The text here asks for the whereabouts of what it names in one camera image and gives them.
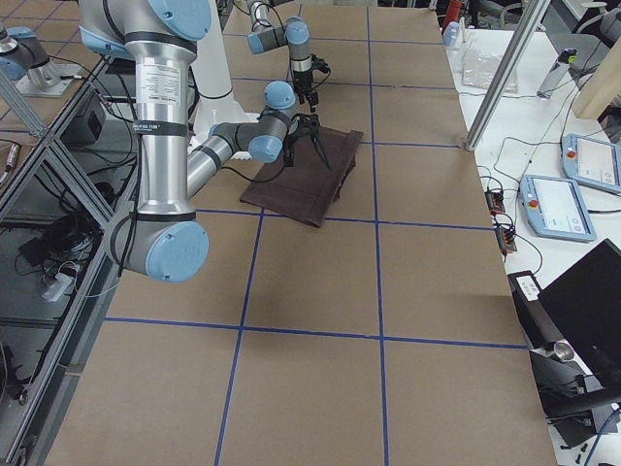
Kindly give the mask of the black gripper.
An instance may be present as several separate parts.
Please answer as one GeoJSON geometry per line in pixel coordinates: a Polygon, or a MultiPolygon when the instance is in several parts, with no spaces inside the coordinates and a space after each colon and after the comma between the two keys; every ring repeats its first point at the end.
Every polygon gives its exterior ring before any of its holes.
{"type": "Polygon", "coordinates": [[[312,113],[316,112],[319,103],[317,89],[330,77],[331,68],[329,64],[315,53],[309,57],[290,61],[290,72],[292,77],[293,89],[301,104],[307,102],[312,113]],[[319,71],[324,75],[320,83],[314,83],[313,73],[319,71]]]}
{"type": "Polygon", "coordinates": [[[293,167],[295,159],[295,145],[302,138],[309,138],[315,152],[328,170],[331,164],[326,150],[320,139],[321,124],[318,114],[295,114],[292,119],[290,131],[283,140],[283,165],[293,167]]]}

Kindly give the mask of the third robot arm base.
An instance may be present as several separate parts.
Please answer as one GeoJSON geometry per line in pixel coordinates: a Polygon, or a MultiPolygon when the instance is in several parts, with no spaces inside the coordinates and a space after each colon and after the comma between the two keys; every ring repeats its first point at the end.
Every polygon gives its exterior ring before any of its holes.
{"type": "Polygon", "coordinates": [[[67,90],[63,67],[45,51],[34,31],[26,26],[1,24],[1,71],[28,97],[59,98],[67,90]]]}

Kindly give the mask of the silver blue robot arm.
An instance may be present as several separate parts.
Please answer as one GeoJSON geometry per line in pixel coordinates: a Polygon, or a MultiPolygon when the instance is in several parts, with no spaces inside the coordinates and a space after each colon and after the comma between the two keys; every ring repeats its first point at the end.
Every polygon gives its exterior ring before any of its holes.
{"type": "Polygon", "coordinates": [[[319,71],[327,79],[331,75],[329,64],[311,51],[311,34],[301,17],[290,17],[282,21],[276,6],[284,1],[246,1],[245,12],[251,20],[251,32],[247,42],[253,54],[287,47],[289,53],[289,74],[292,86],[301,104],[308,103],[310,111],[316,112],[319,103],[314,72],[319,71]]]}
{"type": "Polygon", "coordinates": [[[250,50],[287,47],[292,75],[269,83],[263,111],[249,118],[232,94],[214,2],[82,1],[79,8],[89,49],[135,63],[137,194],[107,226],[106,252],[120,269],[186,281],[210,249],[192,196],[239,153],[291,165],[298,139],[318,137],[317,114],[296,107],[317,105],[312,74],[326,63],[311,52],[301,18],[274,26],[274,2],[249,2],[250,50]]]}

